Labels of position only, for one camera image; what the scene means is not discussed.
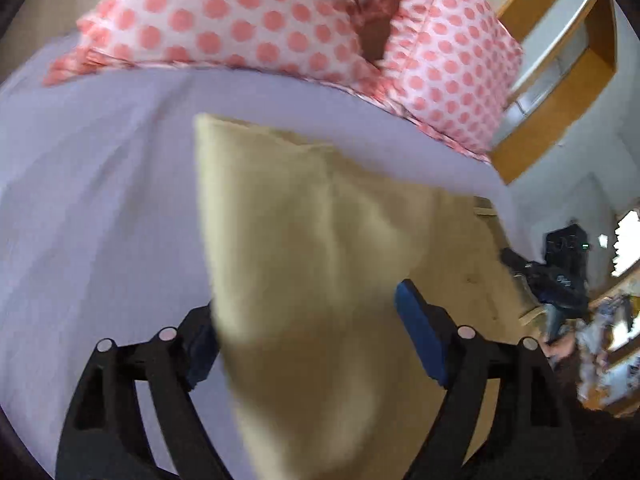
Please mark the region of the right polka dot pillow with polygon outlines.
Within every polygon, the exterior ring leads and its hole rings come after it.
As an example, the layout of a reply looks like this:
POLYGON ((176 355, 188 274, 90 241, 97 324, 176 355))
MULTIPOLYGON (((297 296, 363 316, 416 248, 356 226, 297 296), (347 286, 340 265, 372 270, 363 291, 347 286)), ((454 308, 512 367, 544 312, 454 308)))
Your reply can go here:
POLYGON ((523 55, 486 0, 401 0, 374 98, 432 139, 485 160, 523 55))

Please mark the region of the lavender bed sheet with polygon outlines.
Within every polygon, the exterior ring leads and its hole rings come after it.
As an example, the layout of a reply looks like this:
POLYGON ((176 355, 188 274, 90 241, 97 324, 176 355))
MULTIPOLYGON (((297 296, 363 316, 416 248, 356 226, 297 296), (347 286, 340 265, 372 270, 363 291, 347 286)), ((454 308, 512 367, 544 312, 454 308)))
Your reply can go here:
POLYGON ((1 405, 54 471, 96 343, 144 341, 206 304, 193 119, 210 113, 334 144, 393 177, 489 198, 534 248, 497 171, 351 94, 249 70, 113 70, 47 87, 51 40, 1 87, 1 405))

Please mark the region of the polka dot pillow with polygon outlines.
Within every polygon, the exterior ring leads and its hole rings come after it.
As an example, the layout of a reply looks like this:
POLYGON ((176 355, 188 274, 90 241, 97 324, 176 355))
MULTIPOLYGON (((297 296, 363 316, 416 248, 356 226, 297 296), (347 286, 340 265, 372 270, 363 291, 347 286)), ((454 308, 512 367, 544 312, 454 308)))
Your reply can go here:
POLYGON ((47 84, 109 68, 222 65, 355 87, 358 29, 390 0, 100 0, 47 84))
POLYGON ((401 0, 374 98, 432 139, 485 160, 523 55, 486 0, 401 0))

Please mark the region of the khaki pants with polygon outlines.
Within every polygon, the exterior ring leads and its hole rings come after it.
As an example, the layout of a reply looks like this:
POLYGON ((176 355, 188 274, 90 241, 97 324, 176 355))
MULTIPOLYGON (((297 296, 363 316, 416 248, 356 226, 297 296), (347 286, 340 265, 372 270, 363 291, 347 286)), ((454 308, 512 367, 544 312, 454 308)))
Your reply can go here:
POLYGON ((374 174, 334 146, 195 118, 213 322, 262 479, 399 479, 442 389, 394 307, 410 278, 484 337, 523 337, 497 222, 471 196, 374 174))

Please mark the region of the left polka dot pillow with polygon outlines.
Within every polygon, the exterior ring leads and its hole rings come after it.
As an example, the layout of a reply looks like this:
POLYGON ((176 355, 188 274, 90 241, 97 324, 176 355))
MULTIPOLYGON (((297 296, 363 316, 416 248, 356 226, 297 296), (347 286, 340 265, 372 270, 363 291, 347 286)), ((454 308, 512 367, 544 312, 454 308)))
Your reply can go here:
POLYGON ((100 0, 47 84, 109 68, 222 65, 355 87, 358 29, 390 0, 100 0))

